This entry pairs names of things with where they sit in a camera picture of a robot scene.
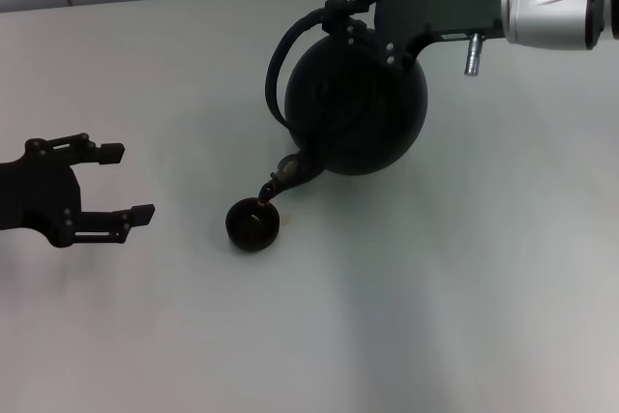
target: white tabletop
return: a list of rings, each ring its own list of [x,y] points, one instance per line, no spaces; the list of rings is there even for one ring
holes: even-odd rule
[[[0,160],[122,142],[76,169],[84,208],[157,206],[124,246],[0,233],[0,411],[619,409],[619,44],[490,42],[477,79],[466,44],[430,47],[409,154],[284,194],[272,248],[230,247],[227,209],[293,151],[268,61],[323,2],[0,15]]]

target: small black bowl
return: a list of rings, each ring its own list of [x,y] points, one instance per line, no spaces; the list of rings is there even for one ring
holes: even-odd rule
[[[280,214],[272,204],[261,205],[257,198],[236,203],[225,217],[232,244],[242,251],[263,251],[280,233]]]

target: metal bolt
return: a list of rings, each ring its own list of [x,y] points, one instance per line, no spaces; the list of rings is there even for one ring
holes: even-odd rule
[[[468,46],[468,55],[466,57],[466,70],[464,74],[467,76],[479,76],[483,48],[484,36],[481,34],[474,34],[471,37],[471,42]]]

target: white table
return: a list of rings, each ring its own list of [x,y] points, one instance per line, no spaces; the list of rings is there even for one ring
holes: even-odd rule
[[[619,409],[619,44],[487,43],[478,79],[466,44],[432,46],[403,160],[325,174],[277,200],[271,249],[229,246],[227,209],[293,149],[268,61],[323,2],[0,15],[0,160],[34,136],[123,142],[76,170],[84,208],[157,206],[125,246],[0,234],[0,411]]]

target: black kettle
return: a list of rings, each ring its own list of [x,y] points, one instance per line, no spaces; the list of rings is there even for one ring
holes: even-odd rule
[[[283,118],[277,75],[294,40],[284,37],[278,47],[266,96],[299,152],[280,162],[258,197],[242,200],[228,212],[228,236],[244,251],[261,251],[277,238],[280,216],[271,203],[276,195],[325,170],[347,176],[379,171],[408,151],[426,120],[426,78],[417,61],[386,67],[364,47],[331,36],[310,48],[295,67]]]

